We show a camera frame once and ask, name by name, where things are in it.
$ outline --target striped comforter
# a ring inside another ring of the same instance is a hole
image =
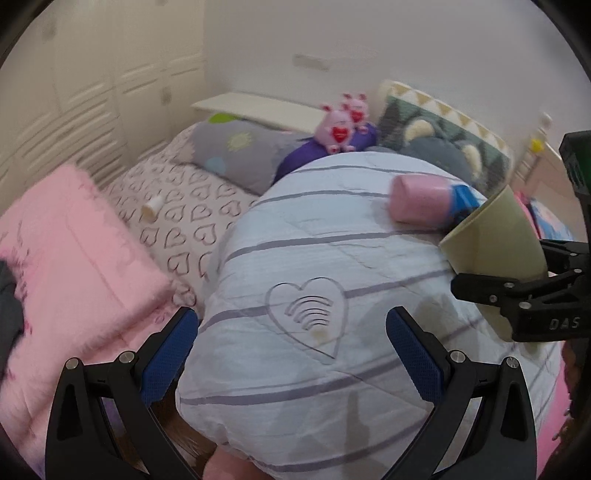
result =
[[[261,197],[212,254],[177,408],[274,478],[377,480],[416,435],[431,404],[386,337],[397,305],[448,349],[519,358],[538,428],[544,420],[560,344],[503,342],[476,306],[453,298],[440,235],[394,226],[387,214],[391,179],[405,172],[447,175],[383,153],[315,161]]]

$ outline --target pink blanket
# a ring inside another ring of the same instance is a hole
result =
[[[0,387],[0,423],[39,470],[66,360],[112,361],[175,311],[171,283],[88,176],[62,166],[0,218],[0,258],[18,280],[25,335]]]

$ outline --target pink pig plush toy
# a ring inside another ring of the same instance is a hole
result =
[[[316,128],[314,140],[324,146],[329,155],[355,151],[355,147],[349,145],[355,133],[349,105],[343,104],[342,110],[335,110],[330,105],[322,105],[322,110],[327,114]]]
[[[368,132],[367,123],[369,118],[367,95],[360,93],[357,98],[354,98],[350,93],[344,93],[343,96],[345,97],[345,104],[349,105],[349,114],[355,128],[359,133],[365,135]]]

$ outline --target wall outlet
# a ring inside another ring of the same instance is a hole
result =
[[[305,69],[320,70],[321,72],[328,72],[330,70],[330,64],[328,60],[312,57],[310,55],[304,55],[303,53],[296,53],[293,56],[293,65],[295,67],[303,67]]]

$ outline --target purple pillow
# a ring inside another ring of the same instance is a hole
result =
[[[377,129],[371,124],[368,124],[368,129],[369,131],[365,135],[355,132],[355,135],[351,140],[351,145],[353,145],[355,150],[358,152],[361,152],[366,148],[373,147],[378,142]],[[327,156],[328,153],[326,149],[312,138],[300,148],[294,150],[288,156],[286,156],[286,158],[277,168],[277,173],[275,174],[275,180],[273,180],[273,183],[275,184],[288,173],[291,173],[294,170],[297,170],[298,168],[313,162],[314,160],[318,160],[319,158],[324,158]]]

